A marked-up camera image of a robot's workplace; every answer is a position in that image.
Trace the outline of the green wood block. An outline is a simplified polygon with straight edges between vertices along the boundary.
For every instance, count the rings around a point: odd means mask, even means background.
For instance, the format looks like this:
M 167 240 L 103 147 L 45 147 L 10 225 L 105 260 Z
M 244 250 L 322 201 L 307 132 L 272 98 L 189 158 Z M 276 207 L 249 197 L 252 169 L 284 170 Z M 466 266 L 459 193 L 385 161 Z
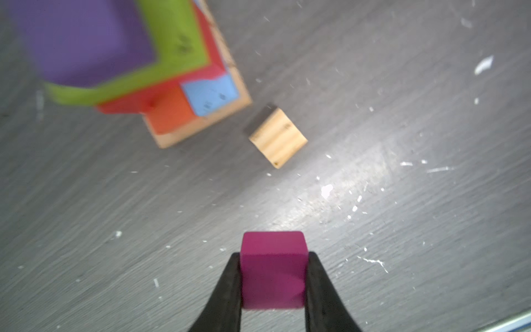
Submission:
M 136 1 L 157 55 L 153 64 L 93 88 L 46 83 L 63 105 L 95 106 L 205 66 L 208 55 L 193 1 Z

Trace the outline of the magenta wood block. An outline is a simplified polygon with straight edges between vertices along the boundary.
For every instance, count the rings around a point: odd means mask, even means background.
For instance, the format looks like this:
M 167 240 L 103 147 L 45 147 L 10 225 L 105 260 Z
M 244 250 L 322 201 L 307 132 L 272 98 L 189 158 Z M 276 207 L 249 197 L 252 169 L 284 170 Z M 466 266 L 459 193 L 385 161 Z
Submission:
M 240 251 L 243 308 L 304 307 L 308 256 L 300 231 L 246 232 Z

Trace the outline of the light blue wood block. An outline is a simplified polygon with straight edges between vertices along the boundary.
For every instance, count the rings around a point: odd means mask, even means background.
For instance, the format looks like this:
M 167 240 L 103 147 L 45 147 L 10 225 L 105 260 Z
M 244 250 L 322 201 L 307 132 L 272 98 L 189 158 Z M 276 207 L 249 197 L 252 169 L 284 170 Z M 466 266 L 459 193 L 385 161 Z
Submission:
M 196 116 L 205 117 L 239 97 L 238 89 L 229 74 L 214 80 L 197 80 L 181 85 Z

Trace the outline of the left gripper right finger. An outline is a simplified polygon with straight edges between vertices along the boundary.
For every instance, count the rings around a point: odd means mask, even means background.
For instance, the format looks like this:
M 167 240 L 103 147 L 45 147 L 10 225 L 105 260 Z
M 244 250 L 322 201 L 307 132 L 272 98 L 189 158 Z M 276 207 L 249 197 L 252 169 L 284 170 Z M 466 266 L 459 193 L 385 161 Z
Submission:
M 344 306 L 315 252 L 308 255 L 305 290 L 305 326 L 308 332 L 362 332 Z

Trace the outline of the purple wood cube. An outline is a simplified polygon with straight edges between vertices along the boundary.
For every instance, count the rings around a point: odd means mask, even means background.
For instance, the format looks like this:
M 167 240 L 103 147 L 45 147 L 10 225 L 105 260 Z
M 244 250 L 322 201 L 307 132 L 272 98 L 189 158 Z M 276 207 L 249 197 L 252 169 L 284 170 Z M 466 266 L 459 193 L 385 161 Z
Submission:
M 90 88 L 156 60 L 135 1 L 6 1 L 40 76 Z

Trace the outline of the orange wood block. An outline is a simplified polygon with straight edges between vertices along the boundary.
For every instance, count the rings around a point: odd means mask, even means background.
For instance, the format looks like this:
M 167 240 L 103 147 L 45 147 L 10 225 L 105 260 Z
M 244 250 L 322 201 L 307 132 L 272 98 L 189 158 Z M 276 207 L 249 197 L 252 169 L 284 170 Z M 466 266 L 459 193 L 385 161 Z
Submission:
M 145 120 L 157 135 L 168 134 L 190 123 L 197 115 L 180 86 L 157 95 L 150 103 Z

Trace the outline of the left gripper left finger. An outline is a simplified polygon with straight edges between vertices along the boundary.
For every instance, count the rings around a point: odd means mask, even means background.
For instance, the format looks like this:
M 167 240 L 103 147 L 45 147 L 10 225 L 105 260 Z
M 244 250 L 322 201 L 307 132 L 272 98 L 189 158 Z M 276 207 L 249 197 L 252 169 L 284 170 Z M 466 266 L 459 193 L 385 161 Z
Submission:
M 189 332 L 240 332 L 241 269 L 239 253 L 232 253 L 203 311 Z

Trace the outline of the small natural wood cube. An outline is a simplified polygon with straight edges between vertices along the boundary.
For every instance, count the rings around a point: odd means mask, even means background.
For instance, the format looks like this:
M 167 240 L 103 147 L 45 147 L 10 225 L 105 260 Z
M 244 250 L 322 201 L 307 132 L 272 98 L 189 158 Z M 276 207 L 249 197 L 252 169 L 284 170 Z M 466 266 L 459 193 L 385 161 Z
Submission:
M 308 142 L 280 108 L 267 117 L 249 140 L 276 169 L 284 166 Z

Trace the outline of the red arch wood block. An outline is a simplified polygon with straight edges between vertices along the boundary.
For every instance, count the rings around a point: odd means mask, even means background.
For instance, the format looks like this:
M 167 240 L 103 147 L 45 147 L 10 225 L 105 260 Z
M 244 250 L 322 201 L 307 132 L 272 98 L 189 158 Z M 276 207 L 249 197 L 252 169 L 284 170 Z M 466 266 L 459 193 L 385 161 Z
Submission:
M 141 113 L 145 115 L 148 110 L 149 103 L 159 94 L 170 90 L 172 87 L 180 86 L 187 82 L 197 80 L 214 80 L 220 76 L 228 73 L 228 68 L 222 58 L 221 51 L 218 49 L 218 43 L 214 38 L 211 30 L 211 25 L 202 11 L 198 1 L 194 3 L 194 10 L 199 19 L 199 24 L 203 32 L 203 37 L 206 42 L 208 55 L 212 61 L 211 65 L 206 69 L 200 69 L 198 74 L 186 74 L 183 78 L 172 78 L 163 83 L 154 85 L 152 87 L 133 92 L 119 99 L 99 105 L 98 109 L 102 113 Z

